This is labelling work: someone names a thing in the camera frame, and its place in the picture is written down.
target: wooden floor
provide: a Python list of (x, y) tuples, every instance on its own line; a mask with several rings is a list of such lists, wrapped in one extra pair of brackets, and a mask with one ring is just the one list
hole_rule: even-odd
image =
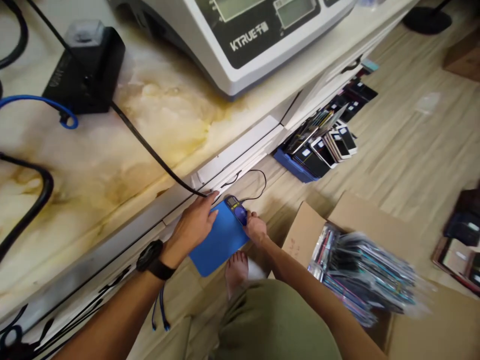
[[(480, 84), (441, 69), (447, 48), (475, 26), (467, 4), (459, 0), (448, 5), (453, 25), (442, 34), (423, 36), (399, 25), (369, 57), (380, 69), (365, 83), (379, 95), (349, 123), (358, 137), (358, 154), (352, 159), (311, 184), (299, 182), (271, 156), (257, 165), (266, 173), (267, 188), (260, 199), (245, 205), (267, 222), (274, 241), (282, 243), (302, 201), (326, 216), (348, 190), (419, 231), (415, 266), (422, 276), (466, 291), (435, 269), (430, 255), (459, 192), (480, 178)], [(441, 98), (434, 113), (425, 115), (415, 107), (429, 93)], [(262, 186), (261, 175), (252, 172), (229, 192), (251, 197)], [(246, 247), (249, 256), (264, 264), (254, 248)], [(204, 359), (217, 343), (226, 309), (223, 271), (200, 278), (186, 260), (165, 289), (173, 330), (152, 332), (146, 324), (130, 359), (174, 359), (181, 328), (175, 325), (188, 315), (193, 317), (186, 358)], [(161, 324), (160, 314), (156, 317)]]

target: blue silicone mat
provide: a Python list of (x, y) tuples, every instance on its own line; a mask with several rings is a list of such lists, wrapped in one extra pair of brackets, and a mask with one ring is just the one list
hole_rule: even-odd
[(190, 259), (202, 277), (207, 277), (213, 273), (249, 240), (242, 224), (224, 201), (211, 211), (215, 210), (218, 210), (218, 215), (211, 232), (190, 253)]

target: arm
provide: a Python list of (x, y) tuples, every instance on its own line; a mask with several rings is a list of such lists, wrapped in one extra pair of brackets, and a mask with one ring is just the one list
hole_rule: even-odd
[(245, 231), (269, 259), (275, 277), (294, 288), (325, 321), (343, 360), (387, 358), (342, 302), (269, 238), (265, 222), (255, 212), (248, 212)]
[[(217, 217), (210, 207), (218, 195), (198, 197), (182, 214), (160, 260), (176, 269), (209, 234)], [(54, 357), (55, 360), (126, 359), (164, 281), (136, 273)]]

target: hand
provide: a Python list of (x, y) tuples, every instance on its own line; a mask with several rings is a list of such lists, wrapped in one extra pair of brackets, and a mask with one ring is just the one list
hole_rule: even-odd
[(160, 255), (162, 263), (171, 269), (178, 268), (187, 255), (205, 240), (219, 212), (210, 212), (210, 207), (219, 194), (214, 191), (207, 197), (199, 196), (185, 209)]
[(257, 213), (248, 211), (246, 217), (246, 226), (243, 227), (246, 234), (253, 241), (256, 246), (262, 245), (265, 239), (268, 239), (267, 224), (263, 221)]

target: drawer handle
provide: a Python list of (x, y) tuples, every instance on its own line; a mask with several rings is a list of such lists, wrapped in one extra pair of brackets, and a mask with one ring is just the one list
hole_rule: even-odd
[(341, 71), (340, 74), (346, 73), (347, 71), (355, 69), (358, 65), (360, 65), (360, 62), (362, 62), (362, 55), (356, 58), (355, 62), (352, 65), (345, 66), (343, 70)]
[(235, 179), (231, 182), (226, 182), (224, 183), (222, 186), (220, 186), (220, 189), (223, 189), (224, 187), (228, 186), (228, 185), (232, 185), (234, 182), (236, 182), (238, 179), (239, 179), (239, 176), (240, 176), (240, 173), (242, 172), (242, 170), (240, 170), (239, 172), (236, 173), (236, 176), (235, 176)]

